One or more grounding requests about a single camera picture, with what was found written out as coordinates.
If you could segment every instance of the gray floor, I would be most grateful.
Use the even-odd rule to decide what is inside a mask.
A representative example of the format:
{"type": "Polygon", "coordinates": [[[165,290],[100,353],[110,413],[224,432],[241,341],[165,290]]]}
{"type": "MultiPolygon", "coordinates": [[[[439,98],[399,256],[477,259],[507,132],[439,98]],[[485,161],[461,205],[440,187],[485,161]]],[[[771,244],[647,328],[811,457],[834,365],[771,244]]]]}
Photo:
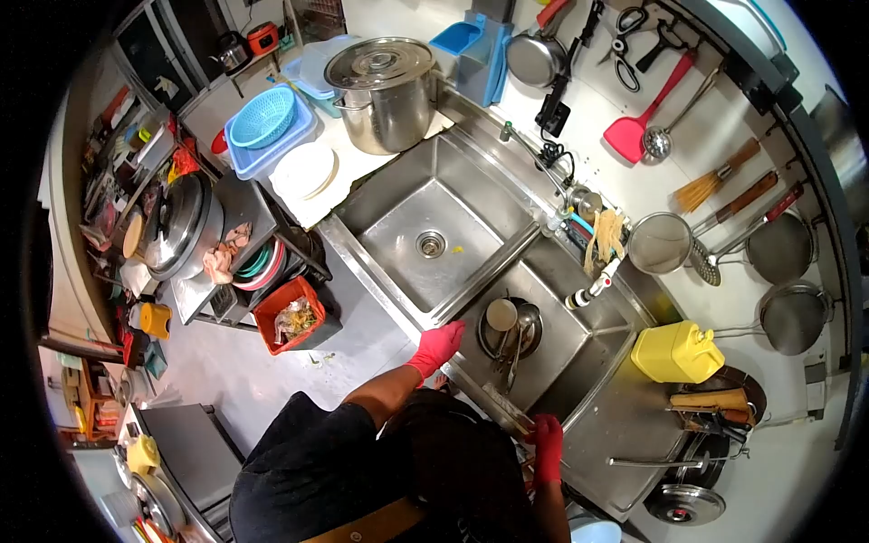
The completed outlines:
{"type": "Polygon", "coordinates": [[[157,392],[173,387],[185,404],[214,405],[247,454],[296,391],[334,409],[363,382],[407,361],[416,346],[329,247],[326,261],[334,276],[328,287],[342,309],[342,331],[317,350],[271,356],[257,333],[199,321],[172,323],[169,340],[161,341],[169,368],[155,383],[157,392]],[[313,364],[309,355],[320,363],[313,364]]]}

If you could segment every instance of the white plate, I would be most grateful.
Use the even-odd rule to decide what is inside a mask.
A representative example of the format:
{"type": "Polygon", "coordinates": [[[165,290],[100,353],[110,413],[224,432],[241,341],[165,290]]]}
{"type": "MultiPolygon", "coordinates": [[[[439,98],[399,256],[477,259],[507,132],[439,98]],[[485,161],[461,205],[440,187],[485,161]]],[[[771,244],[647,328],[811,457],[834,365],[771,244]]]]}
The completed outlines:
{"type": "Polygon", "coordinates": [[[304,143],[291,149],[269,176],[284,200],[305,200],[322,192],[335,177],[335,152],[325,143],[304,143]]]}

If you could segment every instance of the faucet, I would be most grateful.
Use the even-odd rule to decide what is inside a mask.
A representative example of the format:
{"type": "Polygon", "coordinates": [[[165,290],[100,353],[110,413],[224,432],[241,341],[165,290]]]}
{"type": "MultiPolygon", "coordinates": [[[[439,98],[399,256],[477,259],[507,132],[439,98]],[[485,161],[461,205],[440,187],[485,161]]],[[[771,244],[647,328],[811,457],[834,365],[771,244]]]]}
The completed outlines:
{"type": "Polygon", "coordinates": [[[561,195],[563,203],[561,209],[557,210],[557,213],[561,213],[563,215],[570,215],[568,210],[572,207],[573,190],[564,188],[564,180],[559,181],[558,178],[555,177],[555,175],[552,173],[552,170],[549,169],[549,167],[547,167],[547,165],[541,160],[540,153],[534,150],[534,148],[525,141],[525,138],[520,136],[519,132],[515,128],[513,128],[513,123],[507,121],[501,128],[501,135],[498,137],[502,142],[508,142],[510,141],[511,136],[515,138],[517,142],[519,142],[519,144],[528,152],[529,155],[531,155],[532,158],[534,158],[534,163],[536,163],[537,166],[543,170],[543,173],[547,175],[549,181],[552,182],[552,184],[561,195]]]}
{"type": "Polygon", "coordinates": [[[613,284],[613,275],[615,275],[615,270],[618,269],[619,264],[621,264],[621,258],[618,256],[614,257],[609,261],[606,267],[600,271],[600,276],[594,280],[591,287],[580,288],[564,300],[565,307],[571,311],[578,308],[584,308],[591,303],[594,298],[600,296],[600,293],[613,284]]]}

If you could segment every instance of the person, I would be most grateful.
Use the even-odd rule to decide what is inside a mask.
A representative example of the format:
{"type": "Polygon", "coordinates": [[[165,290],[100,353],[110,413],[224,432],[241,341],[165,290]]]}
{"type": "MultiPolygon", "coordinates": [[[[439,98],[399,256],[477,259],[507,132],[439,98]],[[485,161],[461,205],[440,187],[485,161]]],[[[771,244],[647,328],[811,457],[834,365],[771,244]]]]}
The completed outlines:
{"type": "Polygon", "coordinates": [[[464,329],[455,321],[424,332],[410,361],[335,411],[294,394],[235,481],[235,540],[569,542],[559,422],[534,419],[532,505],[508,435],[450,394],[421,388],[464,329]]]}

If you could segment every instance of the yellow container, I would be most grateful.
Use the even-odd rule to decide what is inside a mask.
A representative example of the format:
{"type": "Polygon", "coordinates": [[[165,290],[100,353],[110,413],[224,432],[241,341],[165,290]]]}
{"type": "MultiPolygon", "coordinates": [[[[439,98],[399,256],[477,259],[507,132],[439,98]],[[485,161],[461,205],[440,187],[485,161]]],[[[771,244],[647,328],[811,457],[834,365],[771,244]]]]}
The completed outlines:
{"type": "Polygon", "coordinates": [[[142,314],[139,316],[139,328],[145,334],[155,335],[161,340],[169,338],[169,319],[172,318],[172,308],[159,303],[142,304],[142,314]]]}
{"type": "Polygon", "coordinates": [[[701,332],[691,321],[647,328],[631,350],[631,360],[652,381],[701,383],[724,366],[712,343],[713,331],[701,332]]]}

